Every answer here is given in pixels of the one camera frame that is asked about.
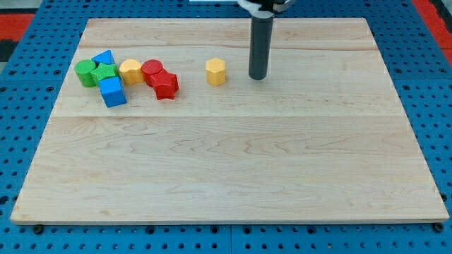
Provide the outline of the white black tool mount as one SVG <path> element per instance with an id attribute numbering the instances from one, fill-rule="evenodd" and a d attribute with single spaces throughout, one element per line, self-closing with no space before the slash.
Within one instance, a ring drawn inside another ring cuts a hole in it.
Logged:
<path id="1" fill-rule="evenodd" d="M 251 15 L 273 15 L 285 12 L 295 0 L 237 0 L 237 3 Z"/>

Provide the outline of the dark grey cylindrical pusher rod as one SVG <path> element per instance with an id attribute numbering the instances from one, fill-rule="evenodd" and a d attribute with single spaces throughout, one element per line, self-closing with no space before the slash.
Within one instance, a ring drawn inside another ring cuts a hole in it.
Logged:
<path id="1" fill-rule="evenodd" d="M 249 76 L 254 80 L 263 80 L 267 75 L 272 29 L 272 13 L 258 11 L 251 15 Z"/>

